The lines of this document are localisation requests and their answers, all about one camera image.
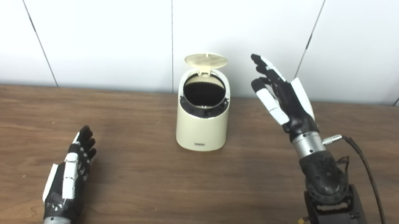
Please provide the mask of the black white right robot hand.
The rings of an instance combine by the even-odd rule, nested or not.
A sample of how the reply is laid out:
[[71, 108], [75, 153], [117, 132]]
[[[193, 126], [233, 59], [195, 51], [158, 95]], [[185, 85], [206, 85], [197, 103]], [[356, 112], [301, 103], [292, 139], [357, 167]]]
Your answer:
[[251, 54], [256, 71], [262, 77], [254, 79], [251, 87], [273, 119], [282, 126], [293, 141], [308, 132], [319, 132], [311, 103], [301, 81], [287, 81], [266, 58]]

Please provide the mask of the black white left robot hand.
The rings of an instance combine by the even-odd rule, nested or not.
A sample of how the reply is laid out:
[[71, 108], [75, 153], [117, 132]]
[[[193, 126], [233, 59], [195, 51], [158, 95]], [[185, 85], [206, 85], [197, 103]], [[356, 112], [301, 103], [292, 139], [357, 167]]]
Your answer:
[[88, 125], [79, 130], [62, 163], [53, 164], [43, 191], [44, 219], [76, 222], [84, 208], [84, 190], [97, 151]]

